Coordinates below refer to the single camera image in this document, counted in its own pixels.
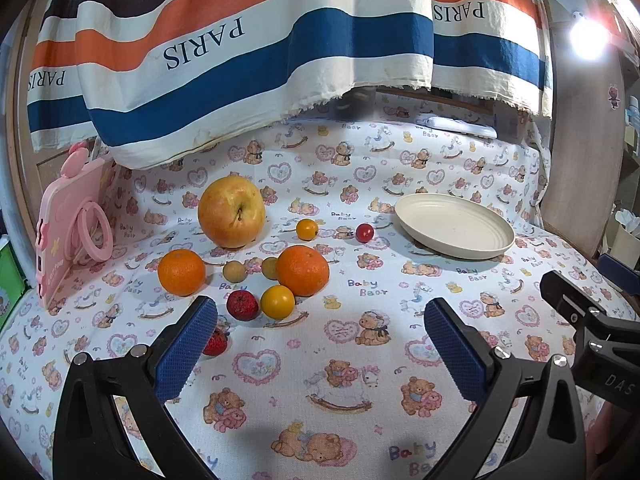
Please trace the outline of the baby bear printed bedsheet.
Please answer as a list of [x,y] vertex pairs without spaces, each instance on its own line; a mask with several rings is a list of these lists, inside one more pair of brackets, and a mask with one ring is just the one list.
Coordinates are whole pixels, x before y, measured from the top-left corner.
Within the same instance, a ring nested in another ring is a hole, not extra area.
[[[55,416],[79,352],[124,356],[176,322],[189,300],[157,278],[163,255],[190,249],[207,264],[204,294],[223,306],[232,260],[243,288],[269,286],[262,260],[299,242],[297,222],[319,232],[312,249],[330,279],[283,321],[249,323],[227,312],[228,348],[198,362],[170,414],[223,479],[415,479],[442,456],[472,412],[428,339],[422,311],[446,299],[488,344],[544,362],[574,352],[572,328],[541,299],[548,271],[566,275],[618,318],[634,310],[561,237],[539,226],[547,157],[527,128],[518,144],[475,140],[416,123],[423,105],[389,96],[365,122],[319,115],[239,136],[171,164],[116,167],[105,209],[110,260],[82,260],[49,307],[25,298],[1,334],[1,418],[35,470],[50,478]],[[266,220],[250,244],[214,244],[198,202],[214,181],[256,185]],[[485,262],[452,260],[418,246],[396,226],[401,196],[445,194],[481,204],[514,227],[514,245]],[[367,244],[361,223],[374,227]]]

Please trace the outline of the cartoon sticker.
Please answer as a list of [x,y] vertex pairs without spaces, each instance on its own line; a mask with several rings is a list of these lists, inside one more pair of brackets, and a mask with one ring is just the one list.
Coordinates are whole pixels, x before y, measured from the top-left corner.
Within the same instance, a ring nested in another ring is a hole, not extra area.
[[608,102],[612,110],[617,110],[620,107],[620,92],[614,84],[608,87]]

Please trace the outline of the red cherry tomato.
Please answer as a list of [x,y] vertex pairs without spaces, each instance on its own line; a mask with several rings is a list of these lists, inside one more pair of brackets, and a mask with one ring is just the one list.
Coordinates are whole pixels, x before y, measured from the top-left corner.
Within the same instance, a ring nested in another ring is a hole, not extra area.
[[367,244],[374,237],[374,227],[369,223],[361,223],[355,232],[356,240],[361,244]]

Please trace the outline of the brown longan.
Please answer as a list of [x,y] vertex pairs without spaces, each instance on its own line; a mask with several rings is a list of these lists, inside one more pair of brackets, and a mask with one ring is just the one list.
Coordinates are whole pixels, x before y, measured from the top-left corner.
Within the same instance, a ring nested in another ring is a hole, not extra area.
[[262,275],[268,278],[268,280],[277,281],[277,263],[278,259],[274,257],[268,257],[262,260]]
[[222,267],[222,276],[230,283],[241,283],[247,277],[247,270],[242,262],[232,260]]

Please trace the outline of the red strawberry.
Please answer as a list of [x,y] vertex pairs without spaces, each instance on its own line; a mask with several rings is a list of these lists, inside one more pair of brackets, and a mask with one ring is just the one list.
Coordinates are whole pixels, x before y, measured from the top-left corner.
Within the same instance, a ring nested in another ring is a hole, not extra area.
[[216,328],[213,331],[212,336],[209,337],[209,340],[206,342],[206,345],[202,351],[204,356],[210,356],[213,358],[214,356],[220,356],[223,354],[228,348],[228,337],[226,333],[220,328]]

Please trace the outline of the wooden headboard panel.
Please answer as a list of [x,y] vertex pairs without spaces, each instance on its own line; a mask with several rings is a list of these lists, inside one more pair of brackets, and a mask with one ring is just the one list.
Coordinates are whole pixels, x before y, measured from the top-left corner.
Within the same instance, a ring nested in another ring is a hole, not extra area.
[[596,253],[617,191],[624,150],[623,104],[612,110],[608,87],[625,96],[620,51],[608,31],[556,0],[544,0],[553,66],[549,184],[544,227],[584,256]]

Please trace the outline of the striped Paris blanket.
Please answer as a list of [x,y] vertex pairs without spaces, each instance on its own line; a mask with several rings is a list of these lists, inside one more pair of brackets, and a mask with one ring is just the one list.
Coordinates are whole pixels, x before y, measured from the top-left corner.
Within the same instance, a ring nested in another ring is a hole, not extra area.
[[142,169],[379,86],[550,116],[539,0],[49,0],[27,116]]

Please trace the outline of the orange mandarin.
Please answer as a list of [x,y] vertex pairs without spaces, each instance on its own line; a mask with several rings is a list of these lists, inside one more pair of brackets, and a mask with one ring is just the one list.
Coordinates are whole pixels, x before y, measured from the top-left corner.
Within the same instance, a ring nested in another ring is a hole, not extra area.
[[175,249],[160,259],[157,276],[166,292],[180,297],[191,296],[203,286],[206,266],[192,250]]
[[316,250],[294,245],[277,258],[278,282],[295,296],[310,297],[326,286],[330,278],[329,263]]

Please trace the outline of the small orange tomato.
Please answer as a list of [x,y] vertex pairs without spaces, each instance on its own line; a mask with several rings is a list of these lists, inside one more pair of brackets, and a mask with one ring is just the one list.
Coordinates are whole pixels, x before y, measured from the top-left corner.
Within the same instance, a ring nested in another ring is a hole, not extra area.
[[310,242],[317,237],[319,226],[314,220],[303,219],[297,222],[295,231],[300,240]]

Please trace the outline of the dark red round fruit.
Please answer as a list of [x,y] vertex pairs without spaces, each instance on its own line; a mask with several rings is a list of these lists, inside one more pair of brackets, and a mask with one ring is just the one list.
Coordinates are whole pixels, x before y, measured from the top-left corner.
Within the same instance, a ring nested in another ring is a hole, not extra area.
[[260,312],[256,297],[248,290],[235,290],[227,299],[227,311],[238,321],[248,322],[257,318]]

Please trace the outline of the yellow-orange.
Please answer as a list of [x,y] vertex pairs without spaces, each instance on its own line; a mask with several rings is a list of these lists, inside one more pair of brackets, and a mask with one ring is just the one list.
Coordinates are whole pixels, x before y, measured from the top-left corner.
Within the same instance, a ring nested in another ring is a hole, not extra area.
[[274,285],[269,287],[260,297],[260,308],[268,318],[281,321],[293,312],[295,297],[286,286]]

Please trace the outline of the green book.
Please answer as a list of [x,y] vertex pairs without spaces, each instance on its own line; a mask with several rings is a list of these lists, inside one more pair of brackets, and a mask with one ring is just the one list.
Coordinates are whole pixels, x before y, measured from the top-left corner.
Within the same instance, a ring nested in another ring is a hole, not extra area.
[[6,324],[26,288],[27,284],[16,263],[9,237],[3,234],[0,249],[0,327]]

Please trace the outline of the large yellow-orange grapefruit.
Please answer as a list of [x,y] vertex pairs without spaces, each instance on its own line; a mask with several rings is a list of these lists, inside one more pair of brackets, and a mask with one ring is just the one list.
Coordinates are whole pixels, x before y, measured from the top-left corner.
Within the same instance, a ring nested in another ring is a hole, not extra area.
[[217,246],[227,249],[250,244],[262,232],[266,210],[254,183],[227,176],[211,183],[198,202],[198,223]]

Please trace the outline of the cream round plate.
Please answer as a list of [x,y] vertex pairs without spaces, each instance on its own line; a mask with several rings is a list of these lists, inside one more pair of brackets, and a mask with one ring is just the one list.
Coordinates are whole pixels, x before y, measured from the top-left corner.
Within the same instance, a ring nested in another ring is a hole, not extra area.
[[395,214],[416,242],[455,259],[489,260],[503,255],[515,240],[510,223],[495,211],[456,196],[402,196]]

